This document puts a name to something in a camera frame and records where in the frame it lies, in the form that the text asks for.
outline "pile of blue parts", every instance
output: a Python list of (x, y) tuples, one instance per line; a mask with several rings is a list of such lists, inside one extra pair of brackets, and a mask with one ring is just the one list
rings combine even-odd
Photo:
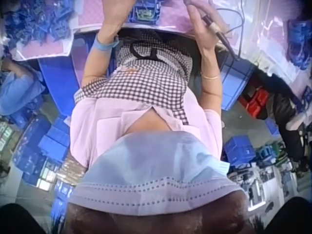
[(137, 0), (128, 22), (155, 25), (159, 20), (162, 2), (164, 0)]
[(74, 0), (21, 0), (20, 8), (4, 15), (5, 30), (10, 39), (8, 49), (17, 42), (27, 45), (38, 41), (41, 45), (50, 34), (55, 41), (68, 38), (71, 34), (69, 19), (74, 12)]
[(288, 22), (288, 58), (301, 70), (306, 70), (312, 56), (312, 20)]

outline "blue wristband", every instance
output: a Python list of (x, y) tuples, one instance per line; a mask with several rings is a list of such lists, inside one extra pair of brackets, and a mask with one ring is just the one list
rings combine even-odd
[(114, 42), (110, 44), (102, 44), (98, 41), (98, 35), (96, 35), (96, 38), (94, 39), (93, 46), (97, 48), (100, 51), (111, 51), (113, 48), (115, 48), (119, 44), (118, 37), (114, 38)]

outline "hand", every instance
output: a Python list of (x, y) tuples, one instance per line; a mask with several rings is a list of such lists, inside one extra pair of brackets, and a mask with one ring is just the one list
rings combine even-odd
[(136, 0), (102, 0), (103, 25), (118, 32), (127, 20), (135, 2)]
[(194, 26), (195, 39), (203, 57), (211, 54), (212, 51), (214, 52), (219, 39), (214, 32), (206, 27), (205, 22), (201, 18), (205, 15), (209, 15), (223, 33), (226, 33), (228, 30), (228, 26), (224, 22), (222, 16), (206, 1), (207, 0), (184, 0)]

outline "table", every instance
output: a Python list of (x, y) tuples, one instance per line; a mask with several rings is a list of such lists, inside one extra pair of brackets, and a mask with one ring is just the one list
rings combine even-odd
[[(216, 8), (227, 8), (245, 15), (242, 37), (243, 59), (259, 67), (267, 74), (273, 73), (281, 77), (297, 95), (303, 92), (309, 73), (301, 72), (286, 59), (287, 29), (286, 22), (297, 18), (301, 6), (296, 0), (214, 0)], [(225, 10), (219, 11), (230, 28), (241, 24), (239, 14)], [(23, 47), (18, 44), (12, 52), (15, 60), (28, 60), (43, 57), (67, 56), (70, 54), (74, 33), (89, 32), (100, 28), (104, 15), (101, 0), (76, 0), (75, 15), (70, 20), (72, 34), (70, 38), (52, 41), (48, 37), (46, 43), (40, 46), (33, 41)], [(189, 20), (183, 0), (166, 0), (162, 4), (160, 18), (156, 25), (126, 23), (124, 27), (150, 28), (161, 31), (192, 35), (192, 24)], [(230, 44), (238, 53), (241, 39), (241, 28), (235, 29), (229, 38)]]

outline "sleeve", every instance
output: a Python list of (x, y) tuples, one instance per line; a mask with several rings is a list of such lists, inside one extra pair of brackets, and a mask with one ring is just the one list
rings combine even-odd
[(85, 98), (101, 98), (103, 93), (102, 87), (107, 81), (107, 77), (99, 77), (79, 89), (74, 95), (75, 103), (77, 104)]
[(88, 168), (92, 160), (94, 141), (92, 138), (95, 98), (86, 97), (74, 108), (70, 123), (70, 150), (72, 156)]
[(204, 110), (208, 122), (208, 143), (211, 153), (218, 159), (222, 153), (222, 121), (214, 110)]
[(75, 108), (70, 125), (71, 154), (83, 166), (88, 168), (96, 150), (96, 129), (93, 124), (95, 106), (102, 96), (102, 87), (107, 78), (100, 77), (85, 87), (80, 88), (74, 95)]
[(27, 97), (33, 83), (28, 76), (15, 78), (14, 73), (10, 73), (0, 89), (1, 115), (10, 115), (26, 105), (30, 101)]

